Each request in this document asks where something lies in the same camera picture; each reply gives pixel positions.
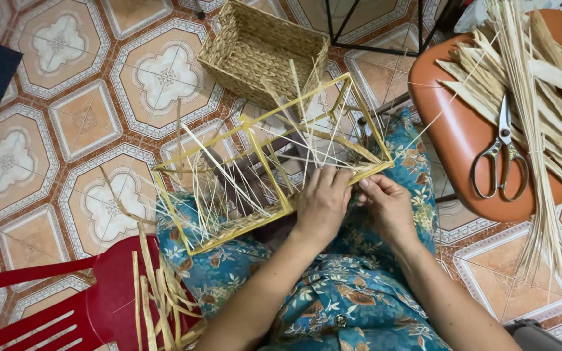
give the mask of scissor handle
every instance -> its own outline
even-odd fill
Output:
[[[506,156],[507,156],[507,161],[506,161],[506,167],[503,170],[503,175],[502,175],[502,179],[504,180],[502,184],[500,184],[499,188],[500,188],[500,195],[504,198],[504,200],[512,202],[512,201],[516,201],[517,199],[519,199],[519,197],[524,193],[524,190],[526,189],[526,186],[528,185],[528,163],[526,162],[526,159],[524,158],[524,156],[522,156],[519,151],[517,151],[517,149],[515,148],[515,146],[513,145],[513,143],[509,143],[506,145]],[[517,194],[515,194],[514,197],[508,197],[506,196],[506,181],[508,180],[508,176],[509,176],[509,170],[511,168],[511,163],[512,162],[519,162],[523,171],[523,176],[521,178],[521,183],[519,184],[519,189]]]
[[[484,199],[488,199],[494,196],[496,194],[496,191],[498,190],[498,153],[500,152],[501,147],[502,141],[500,141],[500,139],[496,139],[496,141],[489,148],[487,148],[487,150],[478,155],[478,157],[474,160],[474,164],[472,165],[472,185],[474,186],[474,190],[476,190],[478,196]],[[480,189],[478,188],[478,184],[476,183],[476,168],[478,167],[478,162],[483,157],[493,159],[493,192],[488,195],[481,193]]]

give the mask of yellow metal frame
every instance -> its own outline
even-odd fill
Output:
[[[335,116],[335,109],[338,108],[338,106],[340,105],[340,102],[342,100],[342,96],[344,95],[344,93],[346,93],[346,91],[348,89],[351,89],[352,94],[355,97],[356,103],[357,103],[357,107],[360,109],[360,112],[363,114],[364,116],[364,120],[366,120],[366,122],[368,123],[368,126],[370,127],[370,130],[372,132],[372,134],[374,135],[375,141],[377,142],[377,145],[379,146],[379,148],[382,151],[383,155],[387,156],[387,161],[383,161],[383,163],[379,163],[379,164],[375,164],[373,167],[369,167],[359,173],[357,173],[355,175],[355,177],[350,181],[350,184],[355,184],[356,182],[358,182],[359,180],[369,177],[372,174],[376,174],[377,172],[380,172],[384,169],[387,169],[389,167],[392,167],[394,165],[394,162],[392,160],[392,156],[389,153],[389,150],[387,150],[387,148],[385,147],[385,143],[383,142],[383,138],[382,136],[379,134],[379,131],[377,130],[376,125],[374,124],[374,122],[372,121],[372,118],[370,118],[370,113],[368,111],[368,108],[365,104],[365,102],[363,101],[363,97],[361,95],[361,93],[359,92],[359,90],[357,89],[356,85],[353,84],[353,80],[352,77],[350,76],[350,73],[345,73],[335,79],[333,79],[330,82],[327,82],[326,84],[323,84],[321,88],[315,89],[313,91],[308,92],[305,95],[302,95],[301,97],[294,99],[290,102],[287,102],[286,104],[284,104],[283,106],[274,109],[270,112],[268,112],[267,114],[264,114],[261,117],[258,117],[256,119],[253,120],[248,120],[246,118],[246,116],[240,116],[240,121],[242,122],[241,125],[239,125],[238,127],[233,128],[232,130],[219,135],[209,141],[207,141],[205,144],[203,144],[203,148],[207,148],[208,146],[212,146],[214,145],[216,142],[221,141],[227,137],[230,137],[232,134],[238,133],[240,131],[244,131],[245,134],[248,137],[248,140],[250,141],[251,144],[251,148],[249,148],[248,150],[246,150],[244,153],[233,157],[227,161],[224,161],[223,164],[227,164],[227,163],[232,163],[233,161],[246,156],[248,154],[251,153],[255,153],[255,155],[257,156],[257,159],[259,160],[259,162],[263,165],[266,174],[269,176],[271,182],[272,182],[272,186],[274,187],[274,189],[277,192],[278,195],[278,200],[279,200],[279,204],[281,205],[281,211],[279,211],[277,214],[274,214],[271,217],[268,217],[264,220],[258,220],[257,222],[253,223],[252,226],[249,226],[247,228],[243,228],[240,230],[236,230],[234,232],[231,232],[229,235],[226,235],[226,237],[221,237],[218,238],[216,240],[210,240],[207,243],[203,243],[201,246],[195,248],[194,250],[191,250],[190,247],[186,244],[186,237],[185,237],[185,233],[183,232],[183,228],[181,226],[181,223],[179,223],[179,221],[175,220],[175,224],[179,230],[179,233],[181,235],[181,238],[183,240],[184,246],[188,252],[189,255],[195,255],[195,254],[199,254],[201,252],[205,252],[207,250],[213,249],[214,247],[227,242],[235,237],[238,237],[239,235],[245,234],[246,232],[250,232],[251,230],[255,229],[255,228],[259,228],[261,226],[264,226],[274,220],[280,219],[281,217],[284,217],[286,215],[291,214],[292,212],[294,212],[296,210],[295,206],[292,205],[292,202],[290,200],[288,200],[288,198],[285,196],[285,194],[283,193],[283,191],[281,190],[279,184],[277,183],[277,181],[275,180],[275,177],[273,176],[273,173],[270,170],[270,166],[269,163],[266,159],[266,157],[263,155],[263,153],[261,152],[261,148],[262,147],[270,147],[270,143],[272,143],[274,140],[279,139],[280,137],[275,137],[275,138],[271,138],[271,139],[266,139],[263,143],[260,143],[257,141],[257,138],[254,136],[254,133],[251,129],[251,126],[255,123],[258,123],[260,121],[263,121],[264,119],[268,118],[269,116],[273,116],[275,114],[279,114],[282,113],[282,111],[289,109],[291,107],[293,107],[296,104],[299,104],[301,101],[303,101],[303,103],[305,101],[308,101],[314,94],[317,94],[318,92],[323,91],[324,89],[335,85],[339,82],[343,81],[343,86],[340,89],[340,94],[338,96],[338,98],[336,99],[335,103],[333,104],[332,108],[323,113],[322,115],[316,117],[315,119],[312,119],[311,121],[309,121],[308,123],[315,123],[316,121],[329,116],[331,117],[335,122],[337,122],[336,120],[336,116]],[[294,132],[294,128],[286,131],[283,136],[288,136],[290,133]],[[167,191],[166,188],[164,188],[164,183],[162,181],[160,181],[160,171],[158,171],[158,168],[164,168],[170,164],[173,163],[178,163],[180,160],[183,160],[186,157],[192,156],[194,155],[196,152],[201,151],[202,148],[192,148],[191,150],[188,150],[184,153],[182,153],[180,156],[177,156],[167,162],[158,164],[156,166],[154,166],[152,168],[152,175],[155,177],[155,182],[157,183],[157,185],[164,191]],[[173,206],[173,204],[171,203],[168,195],[166,194],[162,194],[162,196],[164,197],[164,200],[166,201],[167,205],[168,205],[168,210],[171,211],[173,214],[175,214],[175,208]]]

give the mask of scissors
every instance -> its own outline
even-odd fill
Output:
[[[506,165],[503,167],[502,182],[498,185],[498,154],[500,149],[504,147],[506,156]],[[476,183],[476,168],[478,167],[478,161],[482,157],[488,157],[493,159],[493,191],[491,194],[485,195],[478,189],[478,184]],[[509,198],[506,196],[506,180],[509,176],[509,170],[511,168],[512,162],[519,162],[521,170],[523,172],[522,183],[519,185],[519,190],[514,197]],[[485,199],[488,199],[496,194],[496,191],[500,189],[500,195],[506,201],[515,201],[524,193],[526,186],[528,185],[528,164],[526,159],[517,151],[515,145],[511,142],[511,110],[509,109],[508,101],[506,100],[506,92],[502,98],[502,106],[500,108],[500,121],[498,123],[498,136],[494,143],[485,151],[483,151],[476,160],[474,161],[473,174],[472,174],[472,184],[476,193]]]

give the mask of button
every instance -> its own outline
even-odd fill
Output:
[[[348,319],[345,315],[339,314],[333,317],[333,322],[335,322],[335,325],[337,325],[338,327],[344,328],[346,327],[346,323],[348,323]]]

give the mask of red plastic chair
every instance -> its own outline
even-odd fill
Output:
[[[159,267],[159,247],[155,237],[147,237],[147,243],[149,244],[149,251],[151,252],[155,271],[155,268]],[[109,342],[116,342],[120,351],[138,350],[136,312],[134,310],[132,251],[138,252],[139,273],[146,275],[140,239],[138,237],[129,237],[121,240],[106,252],[87,259],[0,273],[0,287],[67,274],[87,268],[93,268],[94,275],[97,278],[97,284],[90,288],[35,315],[0,329],[0,346],[4,346],[29,332],[35,331],[46,323],[50,323],[73,311],[67,317],[7,347],[6,351],[27,350],[30,347],[45,342],[47,339],[73,325],[76,326],[75,329],[48,342],[37,350],[55,351],[72,342],[77,342],[77,344],[68,348],[69,351],[91,351]],[[142,341],[146,350],[148,343],[142,306],[140,311]],[[153,307],[153,302],[151,302],[151,314],[155,325],[159,316]],[[199,320],[199,318],[183,314],[180,314],[180,316],[182,335]],[[157,338],[157,342],[158,345],[163,344],[161,336]]]

